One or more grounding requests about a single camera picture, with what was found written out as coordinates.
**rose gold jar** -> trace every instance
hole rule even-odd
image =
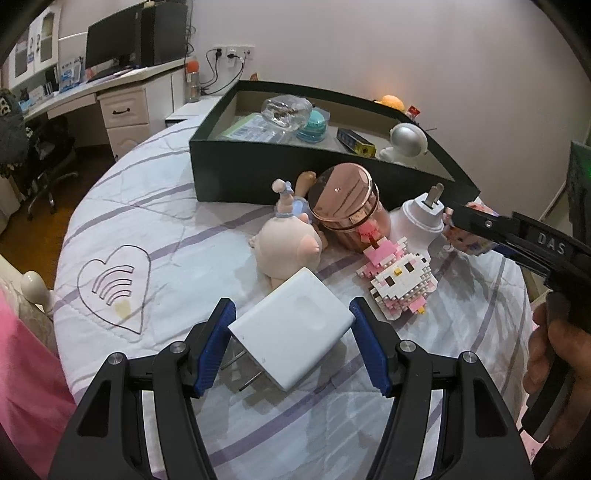
[[[312,213],[339,241],[356,252],[390,234],[390,215],[379,201],[378,186],[355,163],[326,170],[310,189]]]

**computer monitor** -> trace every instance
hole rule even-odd
[[[121,69],[130,65],[135,51],[135,16],[143,8],[140,3],[121,10],[91,25],[86,37],[86,68],[109,60],[119,60]]]
[[[591,147],[571,143],[566,189],[573,238],[591,247]]]

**blue gripper pad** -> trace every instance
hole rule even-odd
[[[236,306],[234,302],[229,301],[219,316],[199,357],[199,376],[195,382],[195,391],[199,397],[213,386],[231,337],[228,325],[234,320],[236,320]]]
[[[351,301],[349,310],[355,315],[351,330],[361,352],[371,384],[379,389],[382,395],[387,395],[392,388],[392,382],[388,377],[388,359],[380,347],[378,339],[374,335],[357,299]]]

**cable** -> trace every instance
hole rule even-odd
[[[197,29],[193,27],[193,0],[191,0],[191,11],[188,12],[187,15],[189,17],[189,24],[185,29],[185,42],[187,44],[187,47],[185,48],[185,57],[183,61],[183,69],[185,73],[187,72],[187,57],[195,51],[195,48],[191,45],[191,37],[197,31]]]
[[[244,72],[244,65],[245,65],[246,61],[245,61],[245,60],[243,60],[243,59],[242,59],[241,57],[239,57],[238,55],[234,55],[234,56],[228,55],[228,58],[229,58],[229,59],[234,59],[234,58],[236,58],[236,59],[239,59],[239,60],[242,62],[242,67],[240,68],[240,71],[239,71],[239,72],[236,74],[236,76],[235,76],[235,77],[234,77],[232,80],[230,80],[230,81],[229,81],[227,84],[225,84],[223,87],[221,87],[221,88],[218,88],[218,89],[217,89],[215,92],[203,92],[203,94],[204,94],[204,95],[213,95],[214,93],[221,92],[221,91],[222,91],[224,88],[226,88],[227,86],[231,85],[231,84],[232,84],[232,82],[233,82],[234,80],[238,79],[238,81],[240,81],[240,78],[242,77],[242,73]]]
[[[216,52],[216,67],[215,67],[215,69],[213,68],[212,62],[209,60],[209,56],[208,56],[213,51]],[[213,77],[211,78],[211,80],[203,82],[202,89],[209,87],[217,82],[217,79],[218,79],[217,61],[219,60],[219,57],[221,57],[221,56],[222,56],[221,48],[212,48],[211,50],[208,50],[207,52],[205,52],[205,59],[207,60],[207,63],[209,63],[209,68],[211,69],[211,71],[213,73]]]

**bed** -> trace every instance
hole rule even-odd
[[[272,208],[197,201],[188,143],[199,122],[187,120],[139,145],[92,187],[72,216],[53,318],[77,401],[110,353],[153,355],[207,320],[221,297],[232,299],[240,316],[269,293],[248,239]],[[521,270],[495,252],[468,257],[443,238],[430,254],[439,287],[427,313],[395,322],[399,335],[431,353],[475,351],[517,418],[532,329]],[[357,296],[372,304],[355,273],[362,265],[360,255],[333,243],[316,274],[345,304]],[[123,270],[124,283],[106,290],[100,279],[110,269]],[[376,315],[383,319],[377,309]],[[230,343],[226,359],[237,351]],[[392,400],[371,385],[351,331],[289,393],[267,379],[239,393],[256,372],[241,359],[193,402],[219,479],[365,478]],[[152,471],[165,478],[150,393],[144,393],[144,409]],[[436,392],[418,478],[431,472],[440,415]]]

